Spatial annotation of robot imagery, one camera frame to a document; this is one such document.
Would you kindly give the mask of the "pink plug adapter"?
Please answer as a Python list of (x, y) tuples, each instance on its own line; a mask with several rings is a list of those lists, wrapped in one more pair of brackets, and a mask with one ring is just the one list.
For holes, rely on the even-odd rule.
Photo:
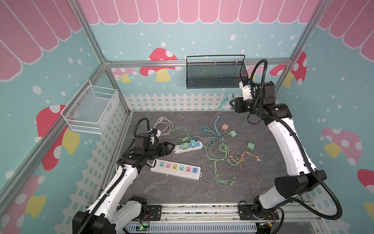
[(228, 129), (228, 127), (229, 126), (227, 124), (223, 124), (221, 130), (226, 131)]

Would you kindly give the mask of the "large white colourful power strip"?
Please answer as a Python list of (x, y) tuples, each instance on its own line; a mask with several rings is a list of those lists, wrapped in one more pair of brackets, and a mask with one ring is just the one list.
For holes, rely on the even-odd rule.
[(151, 168), (151, 172), (195, 181), (198, 181), (202, 176), (201, 168), (198, 166), (167, 160), (157, 160), (156, 165)]

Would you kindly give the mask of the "small white blue power strip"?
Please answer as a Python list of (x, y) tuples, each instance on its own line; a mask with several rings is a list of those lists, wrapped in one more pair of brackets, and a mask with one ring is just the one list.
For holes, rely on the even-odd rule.
[(175, 154), (181, 154), (181, 153), (200, 150), (203, 148), (203, 146), (204, 145), (202, 144), (202, 142), (193, 140), (190, 143), (184, 142), (180, 145), (176, 145), (173, 151)]

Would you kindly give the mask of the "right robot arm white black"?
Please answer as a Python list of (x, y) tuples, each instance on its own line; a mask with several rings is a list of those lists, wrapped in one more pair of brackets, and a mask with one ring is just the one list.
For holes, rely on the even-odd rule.
[[(267, 66), (268, 61), (261, 59), (255, 65), (250, 77), (239, 83), (242, 97), (230, 101), (230, 106), (236, 113), (254, 115), (265, 123), (275, 137), (286, 164), (287, 175), (276, 178), (271, 189), (255, 197), (253, 213), (257, 218), (264, 218), (271, 211), (289, 202), (296, 202), (324, 219), (340, 219), (343, 214), (342, 205), (325, 184), (326, 173), (318, 170), (310, 160), (295, 130), (288, 106), (275, 103), (275, 85), (273, 82), (265, 81)], [(320, 213), (297, 198), (298, 195), (309, 192), (319, 185), (335, 204), (335, 214)]]

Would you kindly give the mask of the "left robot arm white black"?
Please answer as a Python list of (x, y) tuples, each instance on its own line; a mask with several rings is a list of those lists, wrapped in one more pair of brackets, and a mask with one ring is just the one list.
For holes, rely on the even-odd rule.
[(134, 196), (121, 208), (118, 207), (124, 194), (137, 178), (141, 170), (148, 166), (154, 168), (157, 158), (169, 155), (175, 144), (160, 142), (160, 130), (151, 128), (148, 118), (141, 118), (136, 127), (145, 122), (145, 133), (133, 132), (130, 145), (116, 162), (116, 173), (98, 199), (84, 212), (73, 217), (74, 234), (117, 234), (131, 221), (148, 218), (148, 202), (145, 198)]

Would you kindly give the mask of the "teal plug adapter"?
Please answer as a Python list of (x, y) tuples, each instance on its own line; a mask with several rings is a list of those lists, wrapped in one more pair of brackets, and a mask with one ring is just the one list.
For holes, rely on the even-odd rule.
[(191, 148), (195, 148), (196, 147), (196, 142), (194, 139), (191, 139)]

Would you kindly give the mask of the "green plug adapter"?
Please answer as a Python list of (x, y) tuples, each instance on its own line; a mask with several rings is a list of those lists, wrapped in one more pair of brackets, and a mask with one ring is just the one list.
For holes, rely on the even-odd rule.
[(247, 144), (247, 149), (248, 149), (248, 150), (252, 151), (254, 148), (255, 148), (255, 144), (254, 144), (253, 142), (249, 142), (249, 143)]
[(184, 143), (181, 144), (181, 148), (182, 148), (182, 150), (187, 150), (187, 149), (189, 149), (189, 144), (187, 142), (184, 142)]
[(232, 130), (232, 131), (229, 132), (229, 135), (231, 137), (237, 137), (238, 133), (235, 130)]

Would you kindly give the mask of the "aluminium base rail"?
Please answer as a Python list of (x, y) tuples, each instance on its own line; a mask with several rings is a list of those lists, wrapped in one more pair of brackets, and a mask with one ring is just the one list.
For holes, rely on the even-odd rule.
[(275, 225), (284, 222), (321, 222), (317, 215), (308, 212), (296, 203), (286, 204), (273, 209), (265, 215), (257, 215), (250, 203), (163, 203), (147, 204), (131, 200), (114, 207), (110, 214), (106, 205), (94, 211), (89, 208), (86, 212), (79, 212), (76, 217), (93, 225), (96, 221), (108, 222), (118, 228), (120, 225), (135, 223), (218, 223), (218, 222), (252, 222), (264, 225)]

